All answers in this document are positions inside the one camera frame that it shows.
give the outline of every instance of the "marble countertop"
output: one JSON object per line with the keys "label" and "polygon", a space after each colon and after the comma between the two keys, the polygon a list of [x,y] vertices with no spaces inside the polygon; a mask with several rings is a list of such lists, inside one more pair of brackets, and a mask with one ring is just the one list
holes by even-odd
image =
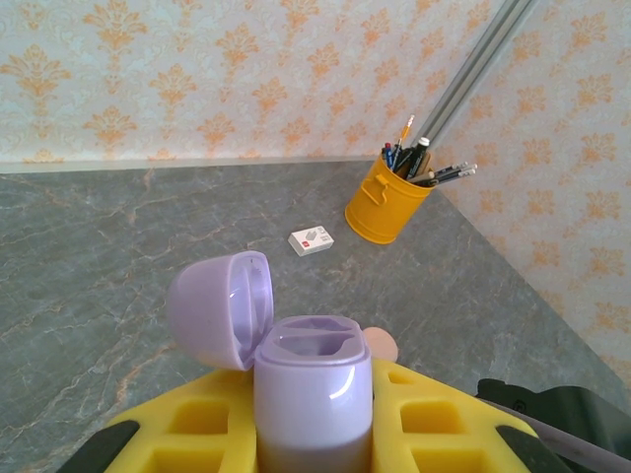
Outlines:
{"label": "marble countertop", "polygon": [[[181,354],[165,292],[185,265],[270,262],[276,317],[340,314],[396,338],[399,362],[469,393],[482,377],[622,381],[440,193],[388,246],[343,217],[366,163],[0,175],[0,472],[48,472],[117,413],[207,369]],[[335,239],[299,258],[290,232]]]}

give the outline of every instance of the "wall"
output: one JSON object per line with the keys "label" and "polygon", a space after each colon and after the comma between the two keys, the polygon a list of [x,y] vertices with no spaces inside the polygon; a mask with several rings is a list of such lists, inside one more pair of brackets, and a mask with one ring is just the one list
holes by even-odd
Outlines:
{"label": "wall", "polygon": [[629,25],[625,0],[538,2],[436,154],[478,162],[447,195],[631,386]]}
{"label": "wall", "polygon": [[372,155],[502,0],[12,0],[0,163]]}

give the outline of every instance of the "eraser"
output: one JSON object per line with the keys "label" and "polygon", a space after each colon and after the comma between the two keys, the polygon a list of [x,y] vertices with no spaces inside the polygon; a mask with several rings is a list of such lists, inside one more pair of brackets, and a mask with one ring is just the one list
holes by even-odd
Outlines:
{"label": "eraser", "polygon": [[299,256],[322,251],[333,245],[333,238],[324,227],[313,227],[312,229],[293,232],[289,235],[288,241]]}

